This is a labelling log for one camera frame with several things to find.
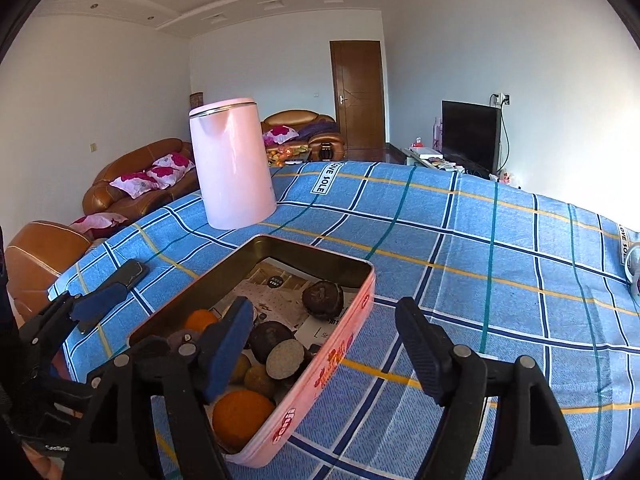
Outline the large orange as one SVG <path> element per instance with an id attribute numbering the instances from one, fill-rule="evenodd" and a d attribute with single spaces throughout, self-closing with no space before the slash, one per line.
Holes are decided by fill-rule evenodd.
<path id="1" fill-rule="evenodd" d="M 215 436 L 230 452 L 240 452 L 274 411 L 274 404 L 252 390 L 224 394 L 213 408 Z"/>

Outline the small kiwi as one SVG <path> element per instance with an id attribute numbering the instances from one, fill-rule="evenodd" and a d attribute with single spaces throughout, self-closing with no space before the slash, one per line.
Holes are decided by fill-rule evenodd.
<path id="1" fill-rule="evenodd" d="M 236 360 L 234 369 L 232 370 L 230 384 L 242 385 L 244 377 L 251 367 L 252 362 L 250 362 L 250 358 L 246 354 L 241 353 Z"/>

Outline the brown kiwi fruit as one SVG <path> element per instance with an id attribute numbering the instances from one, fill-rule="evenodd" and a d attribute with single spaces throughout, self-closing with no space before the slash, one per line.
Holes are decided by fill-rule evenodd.
<path id="1" fill-rule="evenodd" d="M 267 374 L 266 367 L 262 364 L 255 364 L 247 370 L 243 385 L 268 399 L 273 399 L 278 391 L 278 384 Z"/>

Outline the dark brown wrinkled fruit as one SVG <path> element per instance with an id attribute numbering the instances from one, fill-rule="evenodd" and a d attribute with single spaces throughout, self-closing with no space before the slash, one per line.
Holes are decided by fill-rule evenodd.
<path id="1" fill-rule="evenodd" d="M 329 281 L 318 281 L 302 293 L 306 311 L 321 321 L 338 318 L 344 308 L 344 292 L 340 285 Z"/>

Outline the brown leather long sofa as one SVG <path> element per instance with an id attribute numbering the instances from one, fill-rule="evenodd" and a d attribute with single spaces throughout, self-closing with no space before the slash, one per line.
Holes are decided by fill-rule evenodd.
<path id="1" fill-rule="evenodd" d="M 104 167 L 82 199 L 89 214 L 120 214 L 136 221 L 198 189 L 192 145 L 163 139 Z"/>

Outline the blue plaid tablecloth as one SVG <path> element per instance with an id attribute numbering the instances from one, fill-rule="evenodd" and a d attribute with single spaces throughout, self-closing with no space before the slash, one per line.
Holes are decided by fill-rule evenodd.
<path id="1" fill-rule="evenodd" d="M 611 472 L 639 430 L 639 306 L 620 231 L 600 214 L 472 176 L 423 167 L 314 162 L 272 175 L 277 211 L 242 230 L 208 225 L 198 194 L 160 208 L 72 264 L 50 288 L 82 294 L 119 263 L 149 275 L 87 335 L 72 333 L 70 376 L 126 348 L 177 292 L 258 234 L 366 259 L 375 300 L 332 378 L 264 468 L 238 479 L 410 479 L 440 408 L 419 389 L 394 309 L 410 296 L 450 339 L 511 362 L 532 356 L 570 428 L 588 479 Z"/>

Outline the printed paper leaflet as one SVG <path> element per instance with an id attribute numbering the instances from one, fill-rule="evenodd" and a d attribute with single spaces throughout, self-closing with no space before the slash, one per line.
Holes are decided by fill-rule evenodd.
<path id="1" fill-rule="evenodd" d="M 356 288 L 343 288 L 344 308 L 333 321 L 314 318 L 303 305 L 303 291 L 318 282 L 318 278 L 292 266 L 267 258 L 253 266 L 246 277 L 210 308 L 222 318 L 237 296 L 244 296 L 254 307 L 254 323 L 277 321 L 292 330 L 295 337 L 309 349 L 322 346 L 335 330 L 338 320 L 355 299 Z"/>

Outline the pink electric kettle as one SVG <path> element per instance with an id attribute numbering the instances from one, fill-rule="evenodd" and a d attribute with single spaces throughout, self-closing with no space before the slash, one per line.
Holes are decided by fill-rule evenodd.
<path id="1" fill-rule="evenodd" d="M 241 229 L 271 216 L 277 200 L 256 102 L 237 98 L 194 108 L 189 126 L 208 224 Z"/>

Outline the pink tin box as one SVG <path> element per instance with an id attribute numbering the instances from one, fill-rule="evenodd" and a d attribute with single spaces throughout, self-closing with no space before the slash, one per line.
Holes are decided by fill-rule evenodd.
<path id="1" fill-rule="evenodd" d="M 373 266 L 318 247 L 256 235 L 171 298 L 128 337 L 195 341 L 235 300 L 250 304 L 246 347 L 226 385 L 206 389 L 215 437 L 231 463 L 271 462 L 341 364 L 372 309 Z"/>

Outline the pink floral cushion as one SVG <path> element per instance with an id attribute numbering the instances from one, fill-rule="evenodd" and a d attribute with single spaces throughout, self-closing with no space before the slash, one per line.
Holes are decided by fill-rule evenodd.
<path id="1" fill-rule="evenodd" d="M 277 125 L 262 134 L 262 140 L 266 148 L 279 146 L 298 138 L 298 132 L 286 125 Z"/>

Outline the glass tv stand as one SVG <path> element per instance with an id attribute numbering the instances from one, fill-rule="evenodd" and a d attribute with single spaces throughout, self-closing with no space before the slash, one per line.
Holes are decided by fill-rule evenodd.
<path id="1" fill-rule="evenodd" d="M 400 151 L 405 156 L 407 166 L 422 166 L 434 170 L 454 172 L 455 174 L 469 174 L 470 176 L 494 182 L 499 180 L 489 170 L 464 157 L 456 155 L 446 157 L 432 148 L 416 148 L 415 146 L 402 148 Z"/>

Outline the black television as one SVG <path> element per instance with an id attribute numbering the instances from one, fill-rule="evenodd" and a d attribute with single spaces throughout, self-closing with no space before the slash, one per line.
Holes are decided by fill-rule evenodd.
<path id="1" fill-rule="evenodd" d="M 502 111 L 499 107 L 442 101 L 442 154 L 494 174 L 498 170 Z"/>

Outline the dark brown door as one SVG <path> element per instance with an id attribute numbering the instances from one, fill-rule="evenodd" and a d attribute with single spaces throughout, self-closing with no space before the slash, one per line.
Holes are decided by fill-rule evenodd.
<path id="1" fill-rule="evenodd" d="M 385 144 L 384 78 L 381 43 L 330 42 L 337 125 L 347 151 L 380 150 Z"/>

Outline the wall socket with plug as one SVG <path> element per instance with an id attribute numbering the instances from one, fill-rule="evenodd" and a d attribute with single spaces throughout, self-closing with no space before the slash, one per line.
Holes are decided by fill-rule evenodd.
<path id="1" fill-rule="evenodd" d="M 493 93 L 489 98 L 489 104 L 496 107 L 504 107 L 511 104 L 511 97 L 503 92 Z"/>

